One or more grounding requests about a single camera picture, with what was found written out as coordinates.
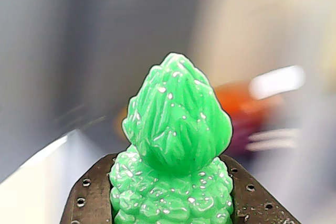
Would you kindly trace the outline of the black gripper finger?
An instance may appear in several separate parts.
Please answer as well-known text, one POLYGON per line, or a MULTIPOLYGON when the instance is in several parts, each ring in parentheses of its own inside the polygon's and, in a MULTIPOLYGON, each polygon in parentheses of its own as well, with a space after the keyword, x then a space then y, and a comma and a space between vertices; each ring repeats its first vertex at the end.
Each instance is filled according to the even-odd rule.
POLYGON ((91 166, 73 185, 61 224, 113 223, 109 172, 117 154, 108 154, 91 166))
POLYGON ((227 155, 222 155, 222 161, 234 184, 234 224, 300 223, 239 162, 227 155))

